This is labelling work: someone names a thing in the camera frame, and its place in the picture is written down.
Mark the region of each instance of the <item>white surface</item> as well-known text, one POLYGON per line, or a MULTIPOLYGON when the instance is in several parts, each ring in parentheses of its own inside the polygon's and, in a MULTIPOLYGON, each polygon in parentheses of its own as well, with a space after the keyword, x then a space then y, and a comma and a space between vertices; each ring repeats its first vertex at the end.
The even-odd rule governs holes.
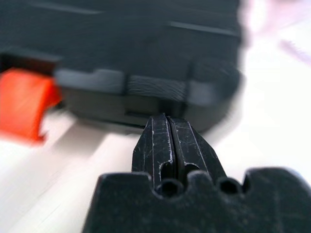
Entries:
MULTIPOLYGON (((204 135, 228 176, 286 166, 311 183, 311 68, 256 37, 244 56, 242 99, 204 135)), ((79 233, 98 176, 130 171, 138 135, 109 133, 69 114, 47 115, 40 148, 0 140, 0 233, 79 233)))

